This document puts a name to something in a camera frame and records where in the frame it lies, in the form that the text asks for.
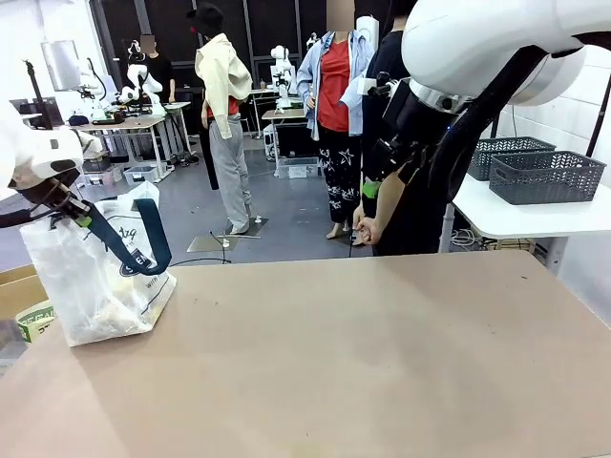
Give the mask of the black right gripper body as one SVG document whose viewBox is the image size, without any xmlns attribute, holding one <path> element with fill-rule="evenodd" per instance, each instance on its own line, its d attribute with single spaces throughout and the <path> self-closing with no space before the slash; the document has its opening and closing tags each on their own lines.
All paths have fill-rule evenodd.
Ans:
<svg viewBox="0 0 611 458">
<path fill-rule="evenodd" d="M 390 88 L 392 95 L 382 116 L 389 133 L 380 139 L 380 145 L 384 149 L 425 145 L 427 134 L 421 116 L 428 107 L 411 91 L 408 79 L 392 81 Z"/>
</svg>

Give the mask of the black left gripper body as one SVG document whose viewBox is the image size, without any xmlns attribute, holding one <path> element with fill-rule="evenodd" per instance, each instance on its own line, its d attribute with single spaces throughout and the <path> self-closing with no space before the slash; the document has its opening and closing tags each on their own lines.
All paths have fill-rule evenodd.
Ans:
<svg viewBox="0 0 611 458">
<path fill-rule="evenodd" d="M 70 189 L 79 175 L 77 169 L 71 169 L 55 177 L 46 178 L 31 188 L 18 189 L 17 192 L 33 203 L 35 208 L 46 206 L 67 216 L 79 216 L 80 200 Z"/>
</svg>

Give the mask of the person's right hand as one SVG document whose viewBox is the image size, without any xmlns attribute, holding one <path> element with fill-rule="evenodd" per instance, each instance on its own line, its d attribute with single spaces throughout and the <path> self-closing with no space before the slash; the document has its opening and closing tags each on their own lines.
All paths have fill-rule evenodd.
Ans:
<svg viewBox="0 0 611 458">
<path fill-rule="evenodd" d="M 378 218 L 355 218 L 353 230 L 356 232 L 356 241 L 365 245 L 377 244 L 383 233 L 383 227 Z"/>
</svg>

